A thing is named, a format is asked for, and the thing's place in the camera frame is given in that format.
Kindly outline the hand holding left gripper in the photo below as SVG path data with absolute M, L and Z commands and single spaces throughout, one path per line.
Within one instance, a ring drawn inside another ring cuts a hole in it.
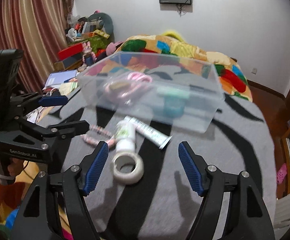
M 18 176 L 24 168 L 24 161 L 16 158 L 11 158 L 11 163 L 8 166 L 10 176 Z

